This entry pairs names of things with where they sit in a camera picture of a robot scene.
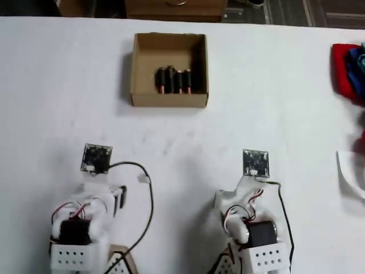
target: circuit board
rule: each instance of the circuit board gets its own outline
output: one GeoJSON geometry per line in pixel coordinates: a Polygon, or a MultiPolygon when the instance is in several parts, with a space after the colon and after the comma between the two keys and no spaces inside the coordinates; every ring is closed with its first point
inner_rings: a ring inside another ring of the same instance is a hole
{"type": "Polygon", "coordinates": [[[89,172],[88,167],[92,167],[92,172],[108,174],[112,149],[112,147],[97,144],[85,144],[81,171],[89,172]]]}
{"type": "Polygon", "coordinates": [[[244,176],[269,178],[269,152],[243,150],[244,176]]]}

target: open cardboard box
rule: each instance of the open cardboard box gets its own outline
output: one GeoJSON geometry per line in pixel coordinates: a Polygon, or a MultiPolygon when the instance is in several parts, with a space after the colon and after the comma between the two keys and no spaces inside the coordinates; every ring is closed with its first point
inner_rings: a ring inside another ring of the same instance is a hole
{"type": "Polygon", "coordinates": [[[138,33],[133,49],[131,97],[138,107],[205,107],[208,57],[204,34],[138,33]],[[161,94],[155,85],[160,67],[191,69],[192,94],[161,94]]]}

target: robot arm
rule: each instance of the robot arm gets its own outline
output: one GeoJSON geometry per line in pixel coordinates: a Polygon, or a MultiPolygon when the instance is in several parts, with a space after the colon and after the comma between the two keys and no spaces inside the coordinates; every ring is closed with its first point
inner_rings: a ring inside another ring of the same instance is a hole
{"type": "MultiPolygon", "coordinates": [[[[289,249],[282,240],[286,231],[281,218],[265,207],[264,186],[264,181],[243,176],[235,191],[216,192],[214,207],[221,212],[230,237],[232,273],[290,273],[289,249]]],[[[222,270],[216,268],[213,273],[222,270]]]]}
{"type": "Polygon", "coordinates": [[[107,227],[123,207],[125,193],[125,186],[87,183],[54,211],[52,273],[104,273],[110,247],[107,227]]]}

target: wooden drawer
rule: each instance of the wooden drawer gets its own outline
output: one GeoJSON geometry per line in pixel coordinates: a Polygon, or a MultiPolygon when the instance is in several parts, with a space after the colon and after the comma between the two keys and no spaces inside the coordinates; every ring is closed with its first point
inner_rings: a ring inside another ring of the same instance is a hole
{"type": "Polygon", "coordinates": [[[176,21],[220,21],[226,0],[125,0],[127,17],[176,21]]]}

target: white table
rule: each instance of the white table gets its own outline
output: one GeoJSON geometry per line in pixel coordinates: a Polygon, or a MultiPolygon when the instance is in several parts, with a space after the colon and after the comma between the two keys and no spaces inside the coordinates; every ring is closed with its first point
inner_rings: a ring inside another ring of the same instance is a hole
{"type": "MultiPolygon", "coordinates": [[[[365,210],[343,195],[335,154],[360,135],[362,108],[334,93],[329,57],[331,44],[360,43],[365,31],[0,18],[0,41],[3,273],[48,272],[50,216],[85,180],[87,142],[113,146],[112,162],[135,160],[151,174],[155,215],[132,252],[140,273],[212,265],[224,243],[213,195],[235,188],[243,148],[268,150],[271,178],[283,184],[293,273],[363,272],[365,210]],[[151,31],[207,34],[206,109],[130,106],[133,36],[151,31]]],[[[97,178],[128,186],[115,244],[132,244],[147,221],[139,173],[120,167],[97,178]]]]}

